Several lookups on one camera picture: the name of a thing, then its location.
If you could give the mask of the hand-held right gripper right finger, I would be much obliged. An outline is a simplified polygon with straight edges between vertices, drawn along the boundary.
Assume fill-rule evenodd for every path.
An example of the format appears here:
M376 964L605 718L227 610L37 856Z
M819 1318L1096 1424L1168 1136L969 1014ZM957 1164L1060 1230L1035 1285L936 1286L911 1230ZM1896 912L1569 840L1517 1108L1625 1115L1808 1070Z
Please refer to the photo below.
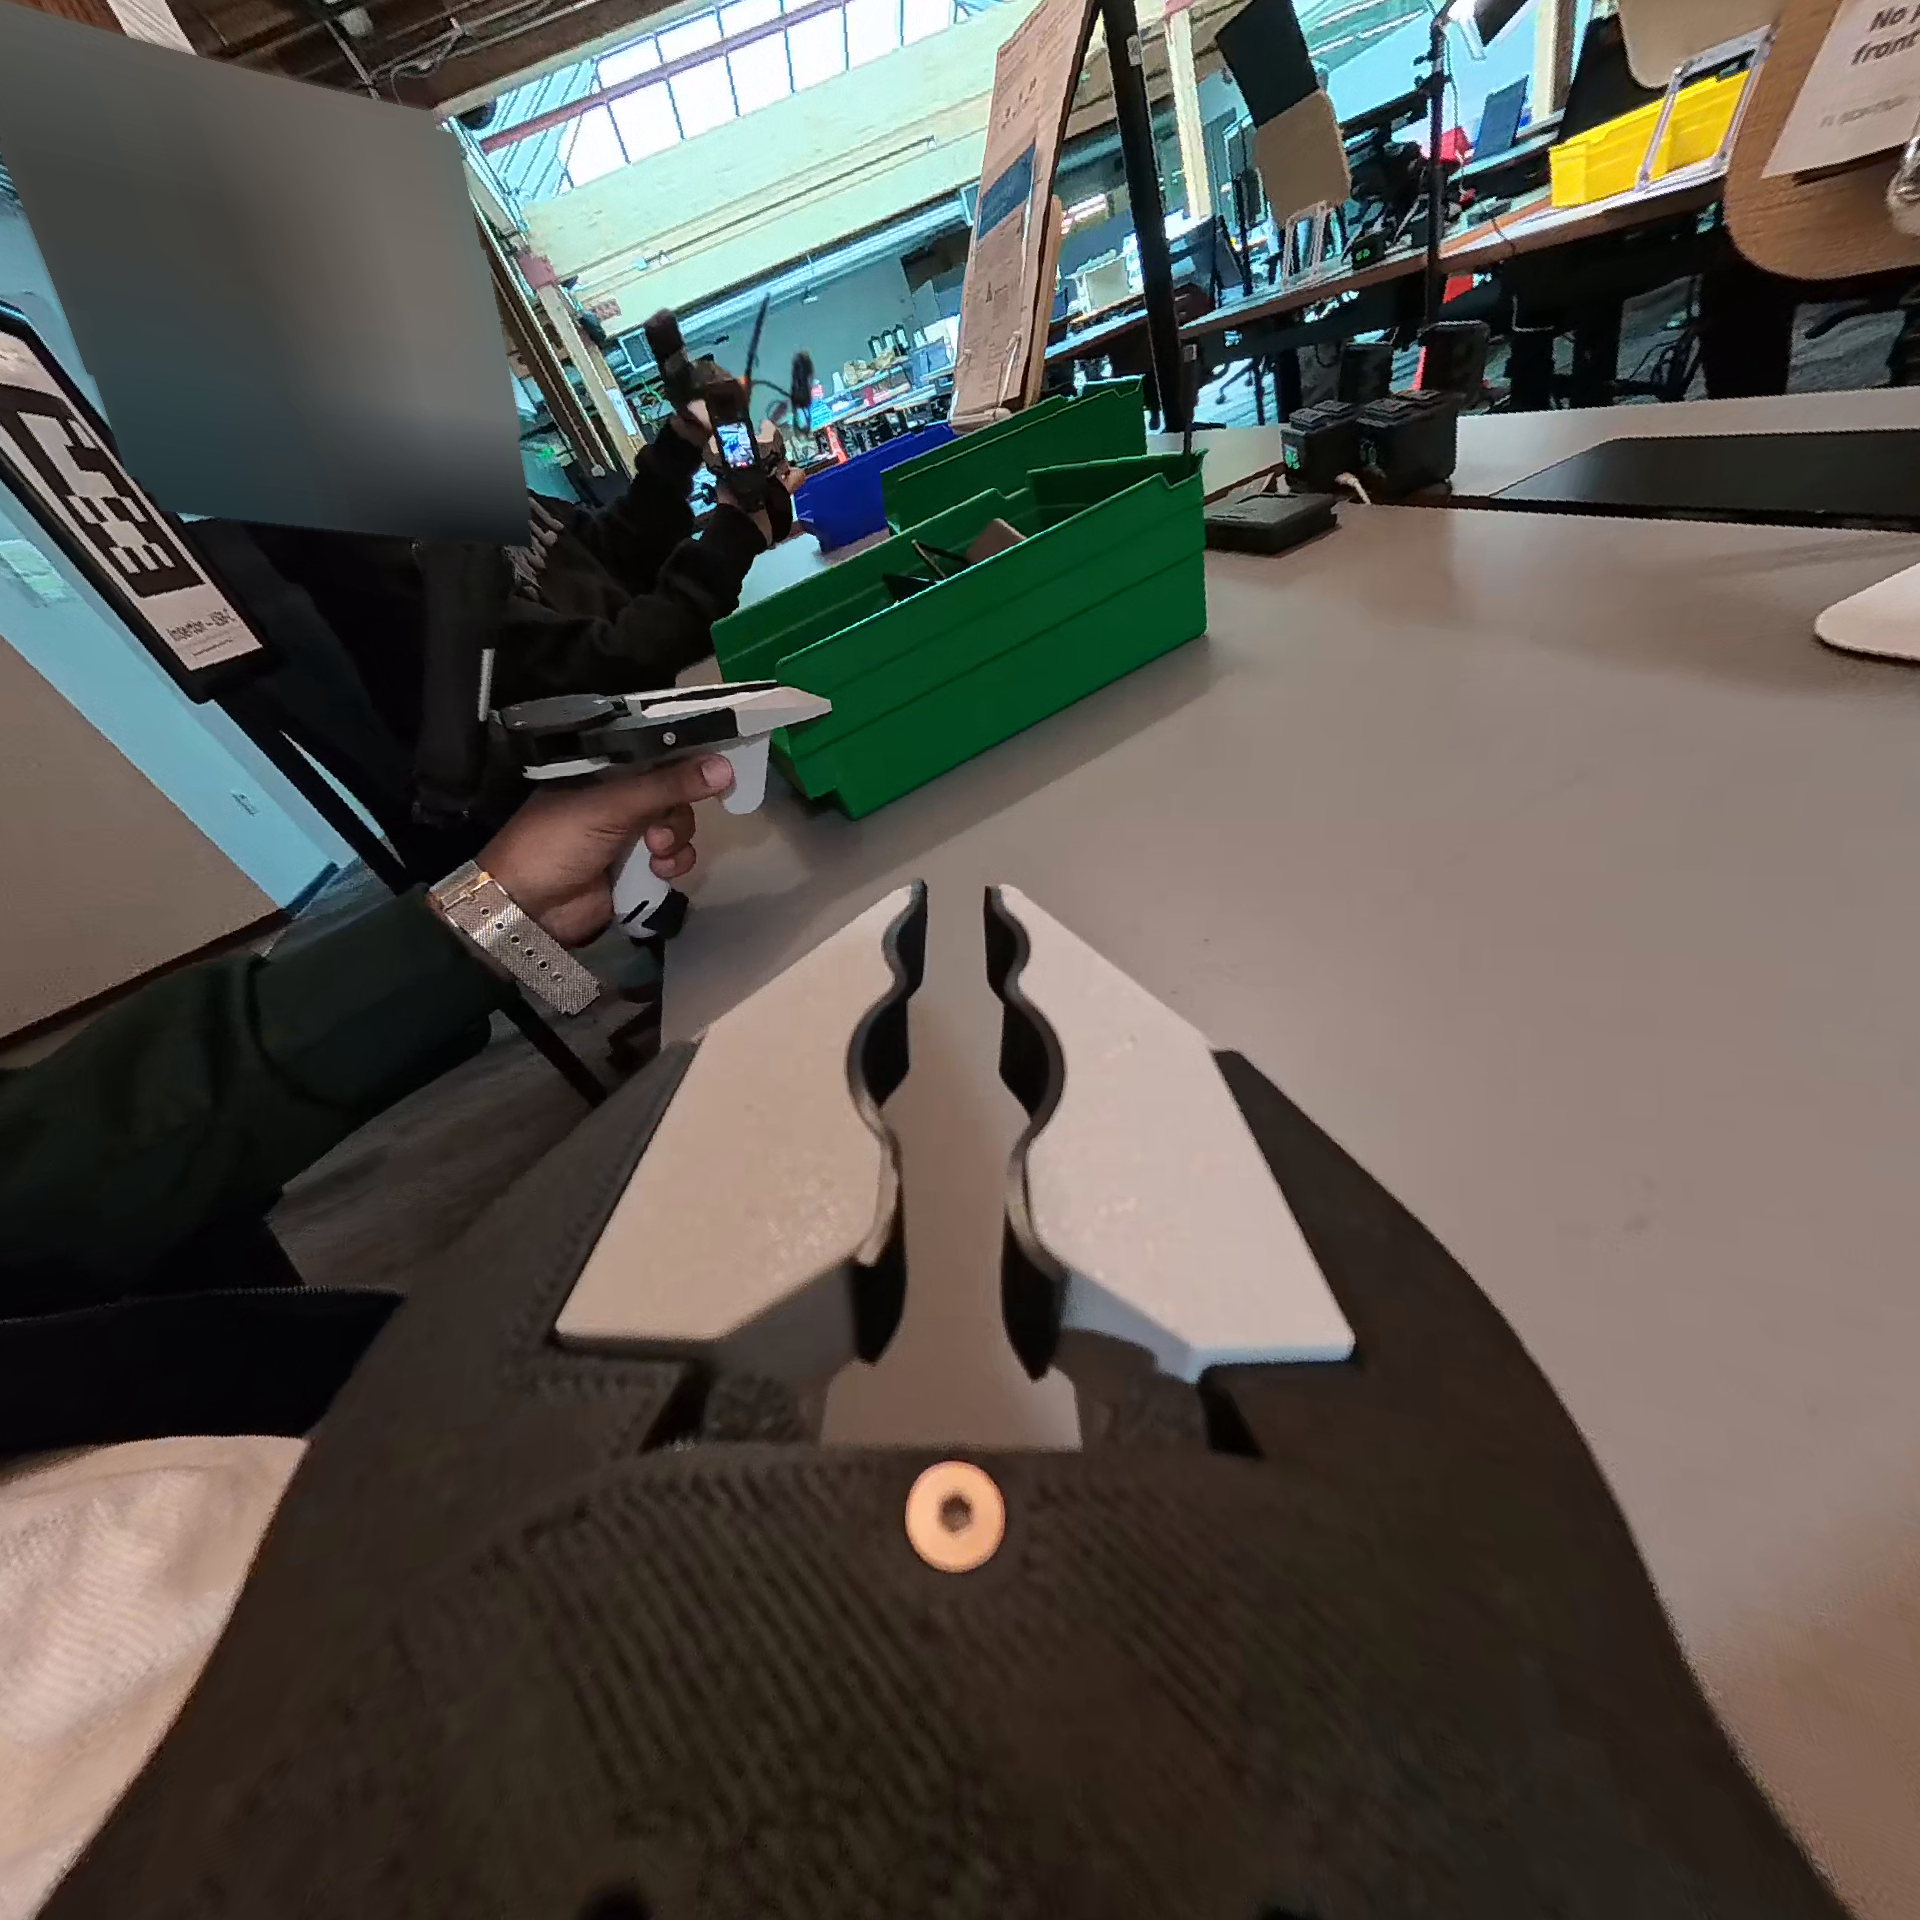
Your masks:
M1024 1114L1000 1296L1029 1376L1104 1337L1170 1380L1339 1363L1354 1329L1207 1035L1013 885L983 896Z

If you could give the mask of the person's left forearm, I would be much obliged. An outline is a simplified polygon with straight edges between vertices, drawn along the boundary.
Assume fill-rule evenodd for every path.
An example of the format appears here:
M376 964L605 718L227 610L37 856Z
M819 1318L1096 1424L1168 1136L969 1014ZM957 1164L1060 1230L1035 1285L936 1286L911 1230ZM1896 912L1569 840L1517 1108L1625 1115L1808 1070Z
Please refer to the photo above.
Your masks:
M284 1189L490 1042L508 982L426 905L170 973L2 1086L7 1318L299 1282Z

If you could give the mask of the grey desk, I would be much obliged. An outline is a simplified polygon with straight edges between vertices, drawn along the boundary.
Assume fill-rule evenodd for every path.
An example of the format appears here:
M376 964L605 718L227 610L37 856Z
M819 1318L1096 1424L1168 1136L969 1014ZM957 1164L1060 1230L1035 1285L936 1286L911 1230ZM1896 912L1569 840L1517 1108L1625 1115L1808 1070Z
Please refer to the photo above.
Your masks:
M1813 641L1914 556L1351 508L1211 556L1207 637L869 820L707 811L675 1035L928 885L905 1321L829 1440L1075 1440L991 1352L1013 883L1468 1267L1808 1851L1916 1916L1916 681Z

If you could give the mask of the black desk mat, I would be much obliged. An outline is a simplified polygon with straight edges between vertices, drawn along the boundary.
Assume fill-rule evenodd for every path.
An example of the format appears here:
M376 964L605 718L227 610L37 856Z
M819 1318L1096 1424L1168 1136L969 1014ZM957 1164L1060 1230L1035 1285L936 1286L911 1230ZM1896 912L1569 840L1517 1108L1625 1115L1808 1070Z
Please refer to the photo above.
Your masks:
M1488 502L1511 513L1914 533L1917 429L1615 438Z

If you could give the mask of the person's left hand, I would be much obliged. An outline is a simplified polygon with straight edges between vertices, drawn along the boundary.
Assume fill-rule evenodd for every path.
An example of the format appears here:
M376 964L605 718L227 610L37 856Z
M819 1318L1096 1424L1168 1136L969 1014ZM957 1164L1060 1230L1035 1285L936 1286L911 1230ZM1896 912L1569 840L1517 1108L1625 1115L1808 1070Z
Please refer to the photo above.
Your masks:
M733 769L722 754L536 785L473 859L532 923L578 949L617 918L616 883L636 851L666 883L693 874L696 808L722 800L731 787Z

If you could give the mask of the blue plastic bin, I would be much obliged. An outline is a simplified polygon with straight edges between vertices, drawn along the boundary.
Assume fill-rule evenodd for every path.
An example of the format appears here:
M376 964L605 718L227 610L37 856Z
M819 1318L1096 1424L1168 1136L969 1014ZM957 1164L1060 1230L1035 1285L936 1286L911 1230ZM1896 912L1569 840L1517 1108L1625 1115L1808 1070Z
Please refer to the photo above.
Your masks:
M887 528L882 475L953 438L947 420L928 424L881 442L843 465L813 470L794 494L797 528L812 533L826 556L882 536Z

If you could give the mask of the framed marker poster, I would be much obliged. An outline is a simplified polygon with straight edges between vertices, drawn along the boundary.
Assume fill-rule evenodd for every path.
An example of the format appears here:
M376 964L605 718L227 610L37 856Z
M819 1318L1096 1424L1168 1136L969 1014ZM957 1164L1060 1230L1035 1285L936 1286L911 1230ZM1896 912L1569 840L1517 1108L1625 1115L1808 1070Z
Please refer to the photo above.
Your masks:
M274 905L360 862L392 893L463 866L521 798L492 766L490 587L427 556L424 737L251 528L180 520L18 302L2 321L5 610L17 650Z

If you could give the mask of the black flat box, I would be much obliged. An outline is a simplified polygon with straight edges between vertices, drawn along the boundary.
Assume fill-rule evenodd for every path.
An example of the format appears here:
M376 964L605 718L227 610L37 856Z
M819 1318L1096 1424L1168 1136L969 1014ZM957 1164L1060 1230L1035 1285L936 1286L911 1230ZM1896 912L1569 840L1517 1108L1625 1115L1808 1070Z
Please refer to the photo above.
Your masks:
M1335 528L1335 494L1263 491L1220 498L1204 510L1204 547L1211 554L1275 557Z

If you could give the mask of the person's dark green jacket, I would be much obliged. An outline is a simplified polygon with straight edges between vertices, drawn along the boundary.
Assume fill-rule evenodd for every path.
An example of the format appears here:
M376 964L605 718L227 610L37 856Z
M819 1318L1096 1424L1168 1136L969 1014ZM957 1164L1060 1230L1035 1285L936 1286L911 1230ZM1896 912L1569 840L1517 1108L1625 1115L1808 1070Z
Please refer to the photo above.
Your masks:
M384 1286L232 1286L7 1318L2 1458L305 1437L400 1302Z

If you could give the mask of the person's cream sweater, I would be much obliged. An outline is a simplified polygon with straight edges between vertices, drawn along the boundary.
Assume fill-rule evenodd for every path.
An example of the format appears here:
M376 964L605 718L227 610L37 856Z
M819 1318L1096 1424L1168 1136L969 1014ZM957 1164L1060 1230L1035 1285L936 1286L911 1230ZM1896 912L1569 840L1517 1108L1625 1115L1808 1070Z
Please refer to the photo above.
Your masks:
M2 1476L2 1916L37 1916L223 1636L306 1443L178 1436Z

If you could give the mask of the black and brown panel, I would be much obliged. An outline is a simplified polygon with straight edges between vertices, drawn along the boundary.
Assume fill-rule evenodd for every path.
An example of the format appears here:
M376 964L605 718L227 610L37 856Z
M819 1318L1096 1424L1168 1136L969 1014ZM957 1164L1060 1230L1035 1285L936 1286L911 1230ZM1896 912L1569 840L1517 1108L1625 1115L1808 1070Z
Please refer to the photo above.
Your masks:
M1354 187L1338 114L1291 3L1249 3L1216 27L1256 128L1256 166L1279 226L1339 209Z

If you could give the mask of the wooden workbench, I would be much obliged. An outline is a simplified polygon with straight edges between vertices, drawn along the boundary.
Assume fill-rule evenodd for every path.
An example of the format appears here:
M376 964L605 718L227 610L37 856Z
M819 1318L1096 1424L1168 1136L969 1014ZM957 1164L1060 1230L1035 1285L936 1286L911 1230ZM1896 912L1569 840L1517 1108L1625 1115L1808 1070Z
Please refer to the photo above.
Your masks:
M1202 378L1263 368L1287 352L1386 338L1410 348L1433 321L1491 321L1513 296L1511 280L1540 266L1553 293L1581 302L1580 273L1604 280L1607 259L1636 234L1679 228L1691 241L1730 172L1728 155L1634 182L1623 195L1576 209L1537 196L1498 220L1459 232L1437 256L1437 306L1428 306L1425 254L1396 251L1368 267L1339 267L1229 300L1179 325Z

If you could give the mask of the white document stand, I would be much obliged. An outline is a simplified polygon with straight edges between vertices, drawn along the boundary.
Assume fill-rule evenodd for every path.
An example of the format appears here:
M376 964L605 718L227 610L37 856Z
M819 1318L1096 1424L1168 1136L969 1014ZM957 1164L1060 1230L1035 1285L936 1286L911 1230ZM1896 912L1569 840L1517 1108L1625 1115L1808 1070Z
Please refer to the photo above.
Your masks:
M1816 616L1816 641L1842 657L1917 666L1920 568L1911 565Z

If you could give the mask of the yellow plastic bin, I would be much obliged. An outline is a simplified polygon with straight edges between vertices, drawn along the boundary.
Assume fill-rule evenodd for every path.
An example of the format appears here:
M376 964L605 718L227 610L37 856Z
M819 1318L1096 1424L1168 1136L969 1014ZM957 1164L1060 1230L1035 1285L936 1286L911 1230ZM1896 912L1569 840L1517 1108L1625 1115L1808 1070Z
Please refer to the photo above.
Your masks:
M1671 109L1659 96L1559 142L1549 150L1553 205L1584 209L1636 190L1641 173L1652 182L1706 166L1722 155L1752 81L1748 68L1695 81Z

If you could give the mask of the cardboard instruction board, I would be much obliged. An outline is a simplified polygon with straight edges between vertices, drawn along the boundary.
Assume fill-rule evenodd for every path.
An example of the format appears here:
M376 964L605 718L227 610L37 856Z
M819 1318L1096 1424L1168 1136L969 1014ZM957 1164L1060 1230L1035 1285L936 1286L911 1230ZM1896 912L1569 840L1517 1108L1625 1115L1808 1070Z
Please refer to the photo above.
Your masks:
M1722 193L1737 251L1789 282L1916 273L1916 234L1888 211L1908 136L1869 158L1803 177L1767 177L1771 150L1841 3L1783 4L1764 68L1748 90Z

